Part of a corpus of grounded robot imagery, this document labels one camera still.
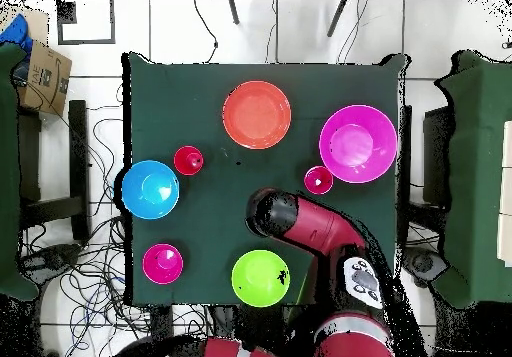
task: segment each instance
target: dark green table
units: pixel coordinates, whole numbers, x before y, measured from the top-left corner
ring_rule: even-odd
[[[16,44],[0,44],[0,294],[19,300],[39,295],[34,283],[18,271],[20,250],[20,166],[18,151],[18,96],[11,82],[12,69],[26,53]]]
[[[450,140],[451,209],[444,256],[450,268],[434,281],[457,308],[512,303],[512,268],[497,258],[503,126],[512,120],[512,65],[473,51],[452,57],[450,74],[437,81],[455,113]]]
[[[397,127],[397,83],[405,58],[395,55],[372,66],[159,65],[137,54],[130,54],[129,60],[132,129],[131,137],[124,139],[131,139],[132,162],[153,159],[174,169],[173,155],[182,145],[198,147],[205,159],[197,175],[178,174],[180,199],[169,215],[153,221],[133,218],[132,304],[238,304],[231,269],[238,257],[256,248],[274,251],[287,262],[291,285],[283,303],[295,303],[312,256],[251,234],[244,223],[247,200],[266,186],[305,192],[305,172],[321,164],[320,130],[344,106],[374,106]],[[226,96],[249,80],[275,84],[291,105],[287,135],[267,150],[237,145],[222,124]],[[362,220],[392,268],[394,169],[364,185],[336,180],[331,191],[317,200]],[[142,271],[144,252],[160,242],[175,245],[183,254],[185,267],[174,284],[156,285]]]

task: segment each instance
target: black chair leg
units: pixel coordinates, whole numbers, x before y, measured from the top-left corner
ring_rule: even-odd
[[[236,12],[235,0],[229,0],[229,6],[231,8],[231,14],[233,15],[233,22],[235,25],[240,23],[238,19],[238,13]]]
[[[331,22],[331,26],[329,27],[329,31],[327,32],[327,37],[330,38],[334,33],[334,29],[336,29],[336,25],[338,24],[338,20],[340,19],[341,13],[345,8],[345,4],[348,0],[341,0],[338,4],[338,8],[336,9],[336,13],[334,13],[334,17]]]

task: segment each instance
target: green bowl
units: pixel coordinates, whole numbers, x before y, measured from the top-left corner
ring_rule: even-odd
[[[281,257],[267,250],[253,250],[240,257],[231,272],[236,296],[252,307],[279,302],[290,286],[290,271]]]

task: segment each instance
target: plastic bowl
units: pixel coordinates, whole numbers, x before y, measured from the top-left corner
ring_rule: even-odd
[[[144,254],[142,270],[155,284],[170,284],[181,275],[183,257],[172,245],[155,244]]]
[[[382,176],[396,156],[391,120],[376,108],[353,105],[334,113],[320,133],[320,157],[344,182],[365,183]]]
[[[179,182],[165,164],[153,160],[135,163],[121,185],[125,207],[141,219],[159,219],[167,215],[179,198]]]
[[[325,166],[315,166],[304,175],[304,186],[312,194],[325,194],[332,188],[333,177]]]
[[[238,85],[222,107],[226,132],[237,144],[262,150],[276,145],[290,127],[286,95],[275,85],[250,81]]]
[[[185,145],[174,154],[174,167],[182,175],[195,175],[203,167],[204,158],[196,147]]]
[[[236,296],[252,307],[279,302],[290,286],[290,271],[281,257],[267,250],[253,250],[240,257],[231,273]]]

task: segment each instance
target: floor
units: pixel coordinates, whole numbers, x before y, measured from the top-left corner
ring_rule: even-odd
[[[411,180],[421,185],[423,116],[428,110],[446,105],[445,97],[433,81],[449,72],[450,57],[460,49],[476,49],[496,60],[510,56],[512,49],[502,48],[503,43],[512,39],[510,8],[498,0],[360,0],[359,6],[358,0],[349,0],[334,35],[327,38],[326,32],[338,2],[279,0],[278,61],[335,63],[339,57],[341,62],[372,64],[391,53],[408,54],[412,63],[406,73],[405,102],[413,107]],[[76,0],[78,21],[62,25],[61,45],[55,1],[26,1],[25,4],[49,15],[49,46],[73,61],[68,100],[87,101],[87,107],[91,109],[90,145],[107,166],[112,164],[108,175],[108,181],[112,183],[122,166],[122,122],[105,120],[96,127],[97,137],[112,150],[113,157],[93,138],[92,128],[99,120],[122,120],[122,109],[112,107],[119,105],[121,54],[134,51],[159,63],[197,63],[209,59],[214,39],[198,17],[193,0],[114,0],[115,43],[94,42],[112,38],[109,0]],[[273,0],[236,0],[236,5],[239,25],[233,23],[228,0],[197,1],[199,11],[218,41],[212,62],[264,63],[266,57],[268,62],[274,62],[275,28],[269,39],[275,23]],[[356,24],[358,12],[363,14],[357,39],[352,43],[355,34],[349,34]],[[71,40],[84,42],[66,45],[66,41]],[[110,107],[92,110],[103,106]],[[41,117],[42,198],[57,198],[69,193],[68,130],[55,116],[41,114]],[[67,107],[64,118],[67,118]],[[94,227],[119,212],[109,203],[98,204],[103,193],[103,176],[98,165],[91,163],[91,210],[93,213],[97,211],[93,217]],[[421,201],[420,188],[412,187],[411,194],[413,199]],[[68,220],[51,222],[47,228],[47,233],[37,242],[39,245],[72,241]],[[29,239],[40,232],[41,228],[32,228]],[[101,229],[91,244],[107,242],[107,232],[106,228]],[[419,237],[412,233],[411,238]],[[117,255],[114,264],[124,272],[122,254]],[[76,289],[77,280],[82,287],[91,285],[85,297]],[[426,347],[431,351],[436,323],[432,298],[427,290],[417,288],[408,274],[402,273],[402,280],[421,325]],[[41,316],[43,342],[47,349],[59,351],[61,357],[76,342],[72,332],[79,336],[84,329],[86,316],[75,309],[78,303],[83,305],[86,299],[93,298],[95,288],[92,284],[91,278],[68,276],[53,280],[45,293]],[[123,282],[119,281],[120,292],[122,287]],[[194,316],[188,315],[189,310],[183,307],[177,307],[175,311],[175,316]],[[135,339],[128,325],[125,325],[126,330],[117,330],[99,318],[97,323],[91,321],[94,327],[86,331],[83,343],[70,357],[110,357]],[[137,321],[144,324],[144,315]]]

